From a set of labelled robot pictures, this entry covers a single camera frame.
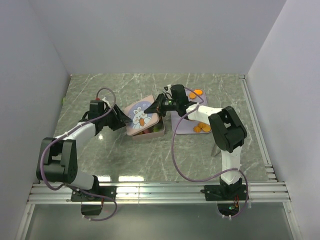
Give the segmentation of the silver tin lid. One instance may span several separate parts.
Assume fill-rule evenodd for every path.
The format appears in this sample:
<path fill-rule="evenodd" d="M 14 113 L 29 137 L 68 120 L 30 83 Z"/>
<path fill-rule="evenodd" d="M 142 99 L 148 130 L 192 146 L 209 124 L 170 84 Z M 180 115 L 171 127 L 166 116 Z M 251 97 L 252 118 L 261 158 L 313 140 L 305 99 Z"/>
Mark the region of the silver tin lid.
<path fill-rule="evenodd" d="M 157 113 L 145 113 L 145 110 L 150 107 L 154 101 L 154 97 L 149 95 L 124 109 L 123 112 L 125 115 L 131 119 L 131 122 L 126 124 L 126 133 L 128 136 L 134 136 L 143 132 L 159 122 L 160 117 Z"/>

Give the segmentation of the green round cookie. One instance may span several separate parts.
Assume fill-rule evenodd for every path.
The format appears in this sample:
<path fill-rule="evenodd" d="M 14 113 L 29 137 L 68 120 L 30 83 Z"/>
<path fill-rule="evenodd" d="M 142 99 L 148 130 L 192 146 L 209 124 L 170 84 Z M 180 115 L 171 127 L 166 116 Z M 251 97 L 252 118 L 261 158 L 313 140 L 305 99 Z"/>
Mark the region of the green round cookie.
<path fill-rule="evenodd" d="M 160 128 L 159 126 L 156 126 L 156 125 L 155 125 L 155 126 L 153 127 L 153 131 L 154 131 L 154 132 L 159 132 L 160 130 L 161 130 L 161 128 Z"/>

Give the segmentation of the pink round cookie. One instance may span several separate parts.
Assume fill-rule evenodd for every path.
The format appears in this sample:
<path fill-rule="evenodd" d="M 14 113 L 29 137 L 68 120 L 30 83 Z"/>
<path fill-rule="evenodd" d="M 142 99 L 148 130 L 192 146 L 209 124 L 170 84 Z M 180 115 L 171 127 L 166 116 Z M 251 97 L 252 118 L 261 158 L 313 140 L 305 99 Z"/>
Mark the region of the pink round cookie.
<path fill-rule="evenodd" d="M 149 134 L 150 132 L 151 132 L 151 131 L 150 131 L 149 128 L 147 128 L 147 129 L 145 129 L 145 130 L 143 131 L 144 134 Z"/>

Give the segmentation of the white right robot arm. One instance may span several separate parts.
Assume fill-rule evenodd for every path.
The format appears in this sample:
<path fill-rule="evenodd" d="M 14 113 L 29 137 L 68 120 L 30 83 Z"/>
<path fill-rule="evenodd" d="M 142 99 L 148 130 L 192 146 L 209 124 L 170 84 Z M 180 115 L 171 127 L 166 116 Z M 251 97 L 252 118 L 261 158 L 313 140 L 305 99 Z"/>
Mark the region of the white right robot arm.
<path fill-rule="evenodd" d="M 222 159 L 222 171 L 205 179 L 191 179 L 185 176 L 179 169 L 175 160 L 174 141 L 177 128 L 174 129 L 171 140 L 171 157 L 178 174 L 185 180 L 201 183 L 220 177 L 223 185 L 220 194 L 226 200 L 231 200 L 238 193 L 236 184 L 241 184 L 241 179 L 246 179 L 241 171 L 241 151 L 247 137 L 247 130 L 240 120 L 235 109 L 231 106 L 224 108 L 202 105 L 201 96 L 196 95 L 200 102 L 190 101 L 182 84 L 167 85 L 165 92 L 157 96 L 156 100 L 144 112 L 146 114 L 158 114 L 165 117 L 167 112 L 176 112 L 180 119 L 198 121 L 210 126 L 214 143 L 220 149 Z"/>

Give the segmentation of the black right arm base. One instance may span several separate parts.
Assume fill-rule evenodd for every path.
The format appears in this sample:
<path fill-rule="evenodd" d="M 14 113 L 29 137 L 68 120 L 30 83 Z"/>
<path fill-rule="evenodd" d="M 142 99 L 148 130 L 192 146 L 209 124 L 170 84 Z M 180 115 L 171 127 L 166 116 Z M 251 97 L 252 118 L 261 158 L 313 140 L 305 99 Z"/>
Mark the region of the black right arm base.
<path fill-rule="evenodd" d="M 237 217 L 248 205 L 249 190 L 245 184 L 205 185 L 200 192 L 207 202 L 217 202 L 223 218 Z"/>

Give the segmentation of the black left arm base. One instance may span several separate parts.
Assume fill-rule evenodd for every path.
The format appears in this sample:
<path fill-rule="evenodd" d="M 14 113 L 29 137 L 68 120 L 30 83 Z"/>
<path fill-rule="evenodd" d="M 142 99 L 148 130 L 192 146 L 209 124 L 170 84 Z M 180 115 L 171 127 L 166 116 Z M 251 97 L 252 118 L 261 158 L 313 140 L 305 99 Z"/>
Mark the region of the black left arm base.
<path fill-rule="evenodd" d="M 112 218 L 118 210 L 116 202 L 117 187 L 98 186 L 97 189 L 82 190 L 73 189 L 70 201 L 72 203 L 80 203 L 80 211 L 84 218 L 93 222 L 101 222 Z M 114 204 L 113 212 L 106 217 L 97 218 L 103 211 L 105 203 Z"/>

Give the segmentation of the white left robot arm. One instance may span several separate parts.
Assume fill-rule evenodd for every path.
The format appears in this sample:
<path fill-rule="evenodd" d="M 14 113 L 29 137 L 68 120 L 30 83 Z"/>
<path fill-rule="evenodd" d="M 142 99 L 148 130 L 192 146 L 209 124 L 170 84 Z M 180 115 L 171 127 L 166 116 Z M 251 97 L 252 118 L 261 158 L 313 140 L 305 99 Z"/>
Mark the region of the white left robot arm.
<path fill-rule="evenodd" d="M 78 151 L 104 127 L 115 131 L 132 120 L 105 99 L 91 100 L 89 110 L 70 131 L 57 137 L 46 137 L 40 145 L 36 177 L 46 182 L 62 183 L 78 189 L 89 201 L 100 197 L 98 178 L 78 169 Z"/>

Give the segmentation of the square cookie tin box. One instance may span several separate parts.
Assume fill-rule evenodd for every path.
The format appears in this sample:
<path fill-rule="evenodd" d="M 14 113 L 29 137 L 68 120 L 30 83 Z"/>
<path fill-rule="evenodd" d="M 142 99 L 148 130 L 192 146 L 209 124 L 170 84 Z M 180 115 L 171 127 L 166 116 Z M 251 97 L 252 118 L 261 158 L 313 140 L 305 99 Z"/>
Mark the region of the square cookie tin box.
<path fill-rule="evenodd" d="M 160 127 L 161 130 L 159 132 L 154 132 L 153 131 L 154 126 Z M 142 141 L 142 140 L 150 140 L 150 139 L 154 139 L 154 138 L 163 137 L 165 135 L 165 125 L 163 122 L 163 118 L 160 117 L 158 123 L 154 124 L 153 126 L 149 127 L 148 129 L 150 129 L 150 133 L 144 134 L 143 131 L 141 131 L 141 132 L 138 132 L 137 134 L 133 135 L 132 139 L 134 141 Z"/>

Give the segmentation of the lavender plastic tray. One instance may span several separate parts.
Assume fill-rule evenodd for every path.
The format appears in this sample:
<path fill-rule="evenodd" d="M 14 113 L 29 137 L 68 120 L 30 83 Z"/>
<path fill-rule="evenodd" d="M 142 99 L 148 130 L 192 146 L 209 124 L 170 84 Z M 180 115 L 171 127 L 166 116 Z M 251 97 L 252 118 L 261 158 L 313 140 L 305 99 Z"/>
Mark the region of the lavender plastic tray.
<path fill-rule="evenodd" d="M 207 105 L 207 97 L 206 97 L 206 94 L 205 94 L 205 91 L 203 91 L 203 94 L 200 96 L 202 99 L 203 99 L 203 102 L 202 102 L 202 106 L 206 106 Z M 191 101 L 191 102 L 198 102 L 200 103 L 202 100 L 197 97 L 195 99 L 190 99 L 189 98 L 189 93 L 191 91 L 190 90 L 185 90 L 185 93 L 188 97 L 188 100 Z M 171 115 L 171 127 L 172 127 L 172 130 L 174 131 L 178 122 L 179 122 L 179 119 L 181 118 L 176 111 L 171 111 L 170 112 L 170 115 Z M 176 130 L 176 134 L 177 135 L 191 135 L 191 134 L 208 134 L 212 131 L 211 127 L 209 124 L 206 124 L 206 127 L 202 128 L 202 131 L 197 133 L 197 132 L 194 132 L 193 131 L 193 128 L 198 126 L 199 123 L 202 123 L 202 122 L 199 122 L 199 121 L 191 121 L 191 120 L 186 120 L 186 119 L 183 119 L 180 124 L 178 125 L 178 128 Z"/>

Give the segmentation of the orange flower cookie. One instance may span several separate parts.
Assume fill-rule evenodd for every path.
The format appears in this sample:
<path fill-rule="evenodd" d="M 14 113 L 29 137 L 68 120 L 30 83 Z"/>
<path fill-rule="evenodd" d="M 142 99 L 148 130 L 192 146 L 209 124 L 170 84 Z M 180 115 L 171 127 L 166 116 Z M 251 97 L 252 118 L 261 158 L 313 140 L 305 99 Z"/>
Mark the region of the orange flower cookie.
<path fill-rule="evenodd" d="M 198 125 L 197 125 L 199 128 L 203 129 L 206 127 L 206 124 L 203 123 L 203 122 L 200 122 Z"/>
<path fill-rule="evenodd" d="M 194 131 L 195 133 L 200 133 L 200 132 L 202 131 L 202 129 L 201 129 L 200 127 L 198 127 L 198 126 L 195 126 L 195 127 L 193 128 L 193 131 Z"/>

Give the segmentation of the aluminium mounting rail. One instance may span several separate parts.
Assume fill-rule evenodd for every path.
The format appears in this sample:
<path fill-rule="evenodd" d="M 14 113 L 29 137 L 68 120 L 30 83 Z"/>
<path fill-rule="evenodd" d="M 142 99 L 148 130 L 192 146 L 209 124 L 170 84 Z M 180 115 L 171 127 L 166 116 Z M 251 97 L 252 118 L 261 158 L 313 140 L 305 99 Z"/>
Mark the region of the aluminium mounting rail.
<path fill-rule="evenodd" d="M 173 182 L 115 183 L 115 200 L 118 204 L 204 204 L 203 183 Z M 63 187 L 52 191 L 44 184 L 34 184 L 29 193 L 29 204 L 70 204 L 72 190 Z M 251 182 L 249 184 L 250 203 L 283 203 L 291 198 L 283 182 Z"/>

